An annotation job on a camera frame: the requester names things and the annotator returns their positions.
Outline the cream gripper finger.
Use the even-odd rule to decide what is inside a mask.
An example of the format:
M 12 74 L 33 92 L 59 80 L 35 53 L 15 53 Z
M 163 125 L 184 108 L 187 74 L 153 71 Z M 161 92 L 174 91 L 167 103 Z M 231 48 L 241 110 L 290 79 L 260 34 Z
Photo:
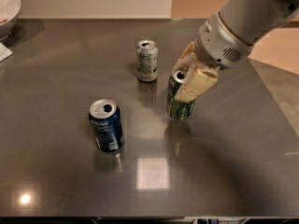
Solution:
M 175 99 L 189 103 L 209 90 L 218 81 L 219 67 L 205 63 L 176 63 L 174 71 L 182 68 L 187 75 L 175 94 Z
M 203 69 L 203 64 L 197 59 L 195 54 L 195 43 L 191 42 L 185 50 L 182 52 L 176 63 L 174 64 L 172 71 L 177 70 L 187 73 L 190 69 Z

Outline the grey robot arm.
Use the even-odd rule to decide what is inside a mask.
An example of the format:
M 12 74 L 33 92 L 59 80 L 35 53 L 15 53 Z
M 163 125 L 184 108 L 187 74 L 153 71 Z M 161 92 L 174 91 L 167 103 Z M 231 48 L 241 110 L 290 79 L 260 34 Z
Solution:
M 247 58 L 254 45 L 270 31 L 299 14 L 299 0 L 229 0 L 199 28 L 173 69 L 187 75 L 175 99 L 189 103 L 209 90 L 221 68 Z

